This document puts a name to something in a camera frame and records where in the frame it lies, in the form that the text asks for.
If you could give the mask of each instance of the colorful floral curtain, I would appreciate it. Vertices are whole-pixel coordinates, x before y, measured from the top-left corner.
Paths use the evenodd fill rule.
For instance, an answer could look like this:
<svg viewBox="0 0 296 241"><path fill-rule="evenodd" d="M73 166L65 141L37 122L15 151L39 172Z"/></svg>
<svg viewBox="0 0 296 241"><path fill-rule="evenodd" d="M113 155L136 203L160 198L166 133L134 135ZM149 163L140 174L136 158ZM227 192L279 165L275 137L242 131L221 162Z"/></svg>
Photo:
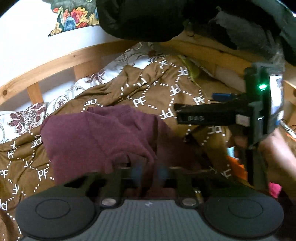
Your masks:
<svg viewBox="0 0 296 241"><path fill-rule="evenodd" d="M49 36L99 24L96 0L43 0L57 13L55 28Z"/></svg>

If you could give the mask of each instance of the hand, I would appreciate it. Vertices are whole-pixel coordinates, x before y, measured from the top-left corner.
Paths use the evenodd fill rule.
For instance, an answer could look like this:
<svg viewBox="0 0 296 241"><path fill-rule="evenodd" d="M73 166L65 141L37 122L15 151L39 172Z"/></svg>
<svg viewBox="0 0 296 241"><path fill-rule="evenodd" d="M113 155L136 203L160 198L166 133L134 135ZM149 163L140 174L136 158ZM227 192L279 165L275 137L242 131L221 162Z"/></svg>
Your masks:
<svg viewBox="0 0 296 241"><path fill-rule="evenodd" d="M232 136L229 146L246 148L247 138ZM284 190L296 189L296 158L279 129L276 129L269 137L264 139L259 144L258 150L268 164L267 174L269 181L281 185ZM237 149L235 149L234 155L236 158L239 158Z"/></svg>

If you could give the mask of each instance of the green led light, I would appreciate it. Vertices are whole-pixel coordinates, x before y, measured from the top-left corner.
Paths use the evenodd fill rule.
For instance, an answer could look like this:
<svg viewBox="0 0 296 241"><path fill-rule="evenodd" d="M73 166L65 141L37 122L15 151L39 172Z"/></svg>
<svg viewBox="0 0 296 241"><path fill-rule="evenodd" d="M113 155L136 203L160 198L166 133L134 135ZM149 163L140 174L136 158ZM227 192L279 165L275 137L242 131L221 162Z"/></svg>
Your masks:
<svg viewBox="0 0 296 241"><path fill-rule="evenodd" d="M263 89L265 89L266 87L267 87L267 85L263 84L263 85L260 85L260 86L259 86L259 89L263 90Z"/></svg>

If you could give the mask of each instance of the maroon fabric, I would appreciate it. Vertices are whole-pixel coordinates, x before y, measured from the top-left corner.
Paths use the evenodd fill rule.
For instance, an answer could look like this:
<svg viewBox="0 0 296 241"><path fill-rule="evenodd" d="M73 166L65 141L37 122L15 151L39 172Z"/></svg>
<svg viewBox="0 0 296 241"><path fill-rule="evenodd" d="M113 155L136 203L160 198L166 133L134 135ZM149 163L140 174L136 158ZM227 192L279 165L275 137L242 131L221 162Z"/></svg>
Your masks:
<svg viewBox="0 0 296 241"><path fill-rule="evenodd" d="M198 170L194 151L156 115L130 106L88 108L45 119L41 137L57 184L87 172L110 173L120 163L144 164L153 179L155 164Z"/></svg>

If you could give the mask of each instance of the black circular disc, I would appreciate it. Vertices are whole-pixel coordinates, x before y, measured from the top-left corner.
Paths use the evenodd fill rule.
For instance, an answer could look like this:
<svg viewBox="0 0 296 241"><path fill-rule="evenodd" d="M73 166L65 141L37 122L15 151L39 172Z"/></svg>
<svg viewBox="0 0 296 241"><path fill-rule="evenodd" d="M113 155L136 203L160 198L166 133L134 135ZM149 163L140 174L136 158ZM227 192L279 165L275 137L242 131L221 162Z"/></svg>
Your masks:
<svg viewBox="0 0 296 241"><path fill-rule="evenodd" d="M219 232L234 238L260 238L277 231L284 219L281 205L264 194L250 194L238 197L230 190L227 197L209 198L204 210L206 220Z"/></svg>
<svg viewBox="0 0 296 241"><path fill-rule="evenodd" d="M59 239L79 233L94 215L92 201L77 195L74 188L65 188L64 194L58 196L31 196L20 202L16 210L20 229L39 239Z"/></svg>

